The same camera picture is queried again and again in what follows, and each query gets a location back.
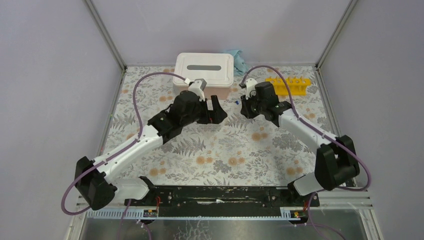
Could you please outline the pink plastic bin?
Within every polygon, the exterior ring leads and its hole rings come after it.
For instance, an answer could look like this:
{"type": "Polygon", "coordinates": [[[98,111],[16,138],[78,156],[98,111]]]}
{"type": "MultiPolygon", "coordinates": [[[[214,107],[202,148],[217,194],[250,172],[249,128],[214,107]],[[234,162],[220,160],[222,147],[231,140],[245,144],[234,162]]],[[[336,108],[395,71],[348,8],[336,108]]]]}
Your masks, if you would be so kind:
{"type": "Polygon", "coordinates": [[[217,96],[219,100],[226,100],[230,93],[230,87],[206,87],[204,90],[204,96],[207,99],[211,99],[212,96],[217,96]]]}

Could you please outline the yellow test tube rack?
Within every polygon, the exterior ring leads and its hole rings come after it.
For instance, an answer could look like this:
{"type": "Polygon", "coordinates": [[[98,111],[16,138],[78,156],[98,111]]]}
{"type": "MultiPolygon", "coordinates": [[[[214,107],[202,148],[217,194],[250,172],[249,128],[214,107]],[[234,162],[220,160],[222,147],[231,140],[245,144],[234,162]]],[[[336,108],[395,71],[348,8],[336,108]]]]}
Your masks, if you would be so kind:
{"type": "MultiPolygon", "coordinates": [[[[265,81],[270,82],[273,85],[274,91],[278,96],[289,95],[286,85],[280,77],[268,77],[265,81]]],[[[307,94],[307,87],[311,85],[311,80],[303,77],[288,77],[285,81],[292,96],[305,96],[307,94]]]]}

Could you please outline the light blue cloth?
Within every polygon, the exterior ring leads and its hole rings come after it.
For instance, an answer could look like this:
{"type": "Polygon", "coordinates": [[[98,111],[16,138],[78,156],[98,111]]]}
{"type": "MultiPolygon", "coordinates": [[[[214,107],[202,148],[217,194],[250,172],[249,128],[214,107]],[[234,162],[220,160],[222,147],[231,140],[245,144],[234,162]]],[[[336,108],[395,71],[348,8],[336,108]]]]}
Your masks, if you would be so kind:
{"type": "Polygon", "coordinates": [[[232,49],[224,52],[225,54],[229,54],[233,57],[233,73],[235,77],[240,77],[246,74],[249,70],[244,58],[241,56],[243,53],[240,49],[232,49]]]}

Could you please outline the white plastic bin lid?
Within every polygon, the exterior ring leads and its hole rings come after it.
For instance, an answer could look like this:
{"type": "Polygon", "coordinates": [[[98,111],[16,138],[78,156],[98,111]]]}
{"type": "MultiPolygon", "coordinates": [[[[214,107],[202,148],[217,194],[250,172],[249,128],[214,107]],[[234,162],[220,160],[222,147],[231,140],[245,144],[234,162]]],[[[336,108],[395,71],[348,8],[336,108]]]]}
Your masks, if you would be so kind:
{"type": "Polygon", "coordinates": [[[185,79],[204,79],[208,87],[227,88],[234,82],[234,57],[228,53],[180,53],[174,73],[185,79]]]}

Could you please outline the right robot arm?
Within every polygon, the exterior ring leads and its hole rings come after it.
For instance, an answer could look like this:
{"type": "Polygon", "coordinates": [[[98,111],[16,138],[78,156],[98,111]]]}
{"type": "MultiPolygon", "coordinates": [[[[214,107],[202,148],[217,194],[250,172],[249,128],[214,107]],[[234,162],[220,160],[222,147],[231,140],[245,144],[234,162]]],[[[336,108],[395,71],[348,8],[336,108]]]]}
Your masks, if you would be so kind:
{"type": "Polygon", "coordinates": [[[241,114],[248,119],[262,115],[279,128],[285,128],[315,152],[314,171],[290,182],[287,201],[301,205],[307,195],[320,190],[331,191],[360,173],[359,162],[354,158],[353,140],[336,136],[315,127],[308,119],[296,114],[287,101],[279,101],[270,82],[258,83],[249,78],[244,83],[246,93],[241,96],[241,114]]]}

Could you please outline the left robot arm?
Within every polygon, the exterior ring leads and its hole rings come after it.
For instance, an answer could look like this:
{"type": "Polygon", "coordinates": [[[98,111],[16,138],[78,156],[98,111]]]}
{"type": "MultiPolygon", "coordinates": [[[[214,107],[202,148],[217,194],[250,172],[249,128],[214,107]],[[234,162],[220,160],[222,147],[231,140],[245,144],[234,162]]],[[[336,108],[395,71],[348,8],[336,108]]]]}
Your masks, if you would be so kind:
{"type": "Polygon", "coordinates": [[[75,187],[91,210],[97,211],[114,199],[137,199],[148,206],[155,200],[155,192],[138,179],[135,183],[116,182],[116,176],[136,158],[154,150],[181,134],[184,127],[193,124],[220,124],[227,118],[218,97],[208,102],[191,91],[181,92],[166,109],[160,111],[141,127],[141,131],[110,152],[89,159],[80,158],[75,167],[75,187]]]}

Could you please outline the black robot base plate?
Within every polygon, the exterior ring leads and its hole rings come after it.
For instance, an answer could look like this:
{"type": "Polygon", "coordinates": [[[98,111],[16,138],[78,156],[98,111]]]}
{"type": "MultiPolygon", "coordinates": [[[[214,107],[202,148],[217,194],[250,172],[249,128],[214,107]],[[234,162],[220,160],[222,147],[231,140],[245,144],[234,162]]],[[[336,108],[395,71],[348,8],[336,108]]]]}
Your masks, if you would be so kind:
{"type": "Polygon", "coordinates": [[[126,199],[133,207],[157,210],[159,217],[266,218],[282,217],[282,209],[305,210],[320,206],[317,196],[295,196],[279,186],[150,187],[141,199],[126,199]]]}

